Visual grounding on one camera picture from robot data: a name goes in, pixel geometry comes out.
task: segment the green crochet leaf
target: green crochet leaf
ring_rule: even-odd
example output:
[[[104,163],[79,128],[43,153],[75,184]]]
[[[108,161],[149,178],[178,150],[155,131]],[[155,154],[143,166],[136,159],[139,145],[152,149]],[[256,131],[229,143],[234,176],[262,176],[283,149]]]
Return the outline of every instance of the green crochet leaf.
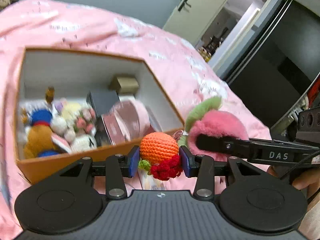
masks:
[[[140,159],[139,164],[138,164],[138,168],[144,169],[144,170],[146,170],[146,171],[150,171],[151,164],[150,164],[150,162],[147,161],[147,160],[142,160],[142,159]]]

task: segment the doorway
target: doorway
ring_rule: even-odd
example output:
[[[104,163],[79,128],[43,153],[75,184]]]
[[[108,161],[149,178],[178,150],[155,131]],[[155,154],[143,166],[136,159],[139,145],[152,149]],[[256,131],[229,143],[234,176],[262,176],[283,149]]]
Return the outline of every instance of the doorway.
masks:
[[[267,0],[227,0],[196,44],[205,61],[218,61],[257,17]]]

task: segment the orange knitted ball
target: orange knitted ball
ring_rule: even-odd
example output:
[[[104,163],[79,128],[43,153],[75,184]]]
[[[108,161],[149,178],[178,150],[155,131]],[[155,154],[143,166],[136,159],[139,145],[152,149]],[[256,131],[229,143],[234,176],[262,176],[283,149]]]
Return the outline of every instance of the orange knitted ball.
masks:
[[[151,165],[169,160],[179,152],[175,139],[162,132],[153,132],[146,135],[140,144],[140,157]]]

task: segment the cardboard box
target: cardboard box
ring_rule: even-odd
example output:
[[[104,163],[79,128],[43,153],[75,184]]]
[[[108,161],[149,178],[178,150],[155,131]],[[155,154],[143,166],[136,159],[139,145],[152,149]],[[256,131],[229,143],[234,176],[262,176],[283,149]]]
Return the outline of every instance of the cardboard box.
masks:
[[[109,89],[115,90],[118,94],[134,95],[139,90],[139,84],[134,76],[122,74],[113,77]]]
[[[48,86],[55,88],[55,99],[85,102],[90,90],[107,88],[118,73],[127,73],[137,79],[139,90],[135,98],[150,108],[163,132],[173,135],[183,129],[183,118],[144,60],[69,49],[26,49],[16,97],[14,137],[17,166],[31,183],[39,182],[82,157],[103,161],[110,155],[127,154],[134,145],[140,144],[142,138],[71,155],[24,159],[23,143],[19,141],[19,135],[24,132],[20,104],[44,100]]]

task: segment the white plush toy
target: white plush toy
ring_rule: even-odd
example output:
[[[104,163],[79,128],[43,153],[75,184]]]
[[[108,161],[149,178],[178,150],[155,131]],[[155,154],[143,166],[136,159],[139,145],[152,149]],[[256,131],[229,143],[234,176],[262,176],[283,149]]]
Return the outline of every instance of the white plush toy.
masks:
[[[64,138],[66,139],[66,141],[68,143],[72,143],[75,138],[76,138],[76,132],[73,128],[70,128],[66,131],[66,133],[64,134]]]
[[[76,139],[71,144],[71,151],[73,153],[88,151],[97,148],[96,140],[93,136],[85,134]]]
[[[51,119],[50,127],[51,130],[59,136],[63,136],[68,129],[67,122],[62,116],[53,117]]]

